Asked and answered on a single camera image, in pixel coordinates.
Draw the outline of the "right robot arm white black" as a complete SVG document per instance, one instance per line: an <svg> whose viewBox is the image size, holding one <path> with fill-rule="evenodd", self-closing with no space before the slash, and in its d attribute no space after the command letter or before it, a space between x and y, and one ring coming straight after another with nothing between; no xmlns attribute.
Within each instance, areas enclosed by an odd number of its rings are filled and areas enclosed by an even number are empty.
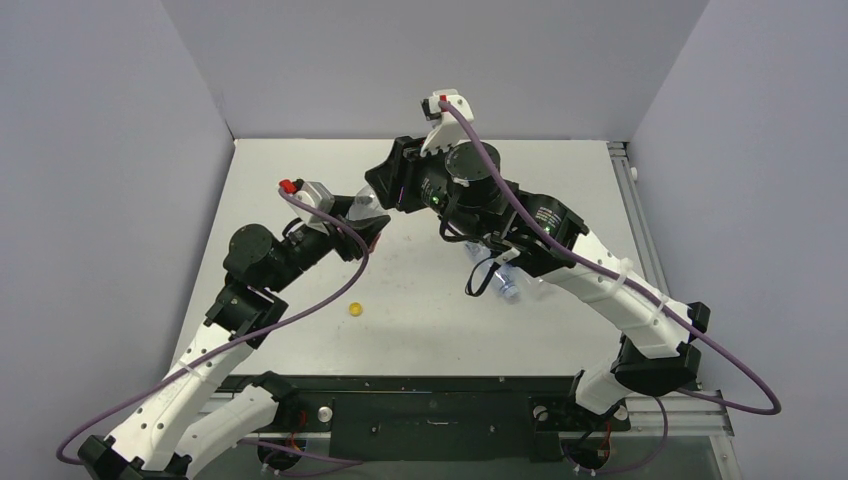
<svg viewBox="0 0 848 480"><path fill-rule="evenodd" d="M398 137L387 159L366 171L383 208L432 210L445 241L488 248L495 262L571 293L620 331L616 355L581 371L565 398L572 424L592 425L631 393L660 397L695 381L701 353L691 331L705 332L705 305L663 296L573 210L500 177L492 145L426 154L424 143Z"/></svg>

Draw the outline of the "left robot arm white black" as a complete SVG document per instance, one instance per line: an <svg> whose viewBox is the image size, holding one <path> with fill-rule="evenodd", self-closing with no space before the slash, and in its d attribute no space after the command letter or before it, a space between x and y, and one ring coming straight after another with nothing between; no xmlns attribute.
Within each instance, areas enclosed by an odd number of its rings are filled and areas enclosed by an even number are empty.
<svg viewBox="0 0 848 480"><path fill-rule="evenodd" d="M166 377L130 400L134 411L110 433L78 450L94 479L193 479L243 438L270 426L291 427L295 387L268 372L212 413L199 414L231 372L285 322L279 293L330 253L365 263L390 221L374 204L331 194L286 194L299 227L279 238L247 224L234 232L223 261L225 280L194 338Z"/></svg>

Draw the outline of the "clear bottle red label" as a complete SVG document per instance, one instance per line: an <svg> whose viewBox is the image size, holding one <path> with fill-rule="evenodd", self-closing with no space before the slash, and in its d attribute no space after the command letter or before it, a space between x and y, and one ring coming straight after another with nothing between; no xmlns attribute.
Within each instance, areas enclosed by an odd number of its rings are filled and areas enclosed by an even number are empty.
<svg viewBox="0 0 848 480"><path fill-rule="evenodd" d="M355 196L359 197L359 201L361 203L361 210L358 214L345 216L345 219L359 220L378 215L389 215L388 212L385 211L380 205L376 194L370 186L363 187Z"/></svg>

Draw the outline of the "yellow bottle cap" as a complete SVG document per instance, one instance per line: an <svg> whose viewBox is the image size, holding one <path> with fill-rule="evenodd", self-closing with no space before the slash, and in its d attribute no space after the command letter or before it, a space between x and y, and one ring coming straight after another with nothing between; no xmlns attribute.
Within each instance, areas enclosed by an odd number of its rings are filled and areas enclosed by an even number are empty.
<svg viewBox="0 0 848 480"><path fill-rule="evenodd" d="M353 302L348 307L348 312L353 317L358 317L363 313L363 307L358 302Z"/></svg>

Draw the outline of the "aluminium frame rail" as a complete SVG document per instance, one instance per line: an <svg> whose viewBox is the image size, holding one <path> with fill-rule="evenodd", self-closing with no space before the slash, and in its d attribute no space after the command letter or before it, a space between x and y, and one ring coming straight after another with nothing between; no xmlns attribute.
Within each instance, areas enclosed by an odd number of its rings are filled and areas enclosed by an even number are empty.
<svg viewBox="0 0 848 480"><path fill-rule="evenodd" d="M623 199L628 222L636 245L643 277L670 297L658 250L637 190L637 169L631 164L626 142L608 142L607 150Z"/></svg>

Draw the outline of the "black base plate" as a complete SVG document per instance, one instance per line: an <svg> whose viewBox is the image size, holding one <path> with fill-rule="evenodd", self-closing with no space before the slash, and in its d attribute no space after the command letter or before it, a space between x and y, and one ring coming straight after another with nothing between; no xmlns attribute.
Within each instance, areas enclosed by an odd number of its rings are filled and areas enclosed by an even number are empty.
<svg viewBox="0 0 848 480"><path fill-rule="evenodd" d="M253 383L284 395L261 438L365 462L556 461L563 443L631 428L623 402L602 415L578 407L572 376L231 375L210 404Z"/></svg>

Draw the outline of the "clear crumpled water bottle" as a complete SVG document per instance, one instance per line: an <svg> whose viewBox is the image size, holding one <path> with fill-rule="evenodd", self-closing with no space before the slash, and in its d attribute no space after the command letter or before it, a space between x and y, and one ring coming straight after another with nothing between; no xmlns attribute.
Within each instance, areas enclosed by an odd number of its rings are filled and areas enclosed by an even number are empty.
<svg viewBox="0 0 848 480"><path fill-rule="evenodd" d="M496 256L485 246L466 242L464 249L473 266L466 281L464 292L471 297L492 293L505 301L519 299L518 285L508 264L496 264Z"/></svg>

